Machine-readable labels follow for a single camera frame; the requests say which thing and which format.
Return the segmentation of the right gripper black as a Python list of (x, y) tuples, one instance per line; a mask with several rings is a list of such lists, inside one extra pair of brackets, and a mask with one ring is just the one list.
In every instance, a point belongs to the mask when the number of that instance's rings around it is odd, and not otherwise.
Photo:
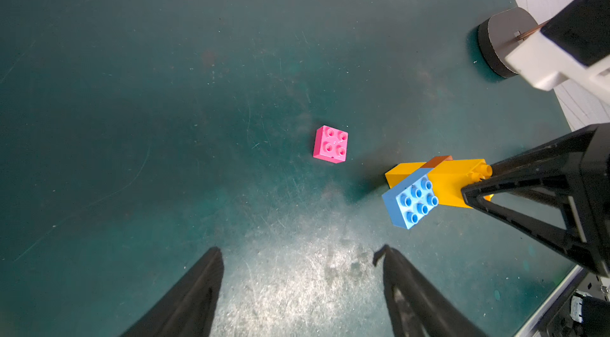
[[(542, 35), (580, 64), (573, 81), (609, 100), (609, 0), (575, 0), (543, 27)], [(562, 156), (563, 173), (509, 172)], [(492, 164), (496, 176), (462, 189), (475, 208), (599, 275), (609, 275), (609, 125), (593, 124)], [(560, 228), (488, 196), (507, 193), (556, 208)]]

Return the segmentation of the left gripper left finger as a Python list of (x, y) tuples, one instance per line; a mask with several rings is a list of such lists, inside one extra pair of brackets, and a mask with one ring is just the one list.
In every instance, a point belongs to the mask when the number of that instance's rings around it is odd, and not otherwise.
[(210, 335), (223, 274), (222, 252), (213, 246), (123, 335)]

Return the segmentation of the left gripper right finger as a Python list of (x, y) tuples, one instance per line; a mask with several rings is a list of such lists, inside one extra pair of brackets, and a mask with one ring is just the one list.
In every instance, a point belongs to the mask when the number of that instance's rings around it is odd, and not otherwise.
[(373, 255), (383, 259), (383, 284), (395, 336), (484, 336), (397, 249), (385, 244)]

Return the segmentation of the blue 2x4 lego brick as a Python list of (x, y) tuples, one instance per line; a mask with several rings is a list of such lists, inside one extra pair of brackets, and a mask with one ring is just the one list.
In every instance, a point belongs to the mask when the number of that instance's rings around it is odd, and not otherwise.
[(411, 229), (439, 205), (428, 178), (432, 168), (420, 168), (382, 195), (392, 224)]

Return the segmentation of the yellow lego brick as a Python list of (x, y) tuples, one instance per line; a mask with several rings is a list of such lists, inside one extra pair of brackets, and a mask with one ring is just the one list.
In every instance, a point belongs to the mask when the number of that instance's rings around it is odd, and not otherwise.
[(444, 161), (427, 175), (440, 205), (455, 208), (470, 208), (462, 189), (491, 176), (492, 167), (484, 159)]
[(386, 172), (384, 176), (389, 188), (392, 189), (396, 185), (400, 184), (401, 181), (416, 172), (416, 170), (421, 168), (423, 165), (425, 165), (424, 162), (401, 163)]

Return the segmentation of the orange 2x2 lego brick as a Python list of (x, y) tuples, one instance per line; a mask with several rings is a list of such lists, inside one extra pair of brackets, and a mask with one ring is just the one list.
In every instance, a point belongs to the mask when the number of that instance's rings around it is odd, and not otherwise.
[(445, 156), (436, 156), (433, 159), (431, 159), (430, 161), (426, 162), (425, 164), (422, 165), (423, 169), (435, 169), (437, 166), (439, 166), (441, 163), (445, 162), (445, 161), (452, 161), (453, 157), (451, 155), (445, 155)]

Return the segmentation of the pink 2x2 lego brick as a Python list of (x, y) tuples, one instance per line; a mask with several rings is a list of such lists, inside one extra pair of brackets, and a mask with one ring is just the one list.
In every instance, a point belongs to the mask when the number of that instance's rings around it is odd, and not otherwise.
[(320, 127), (315, 134), (313, 157), (334, 164), (346, 161), (349, 134), (329, 126)]

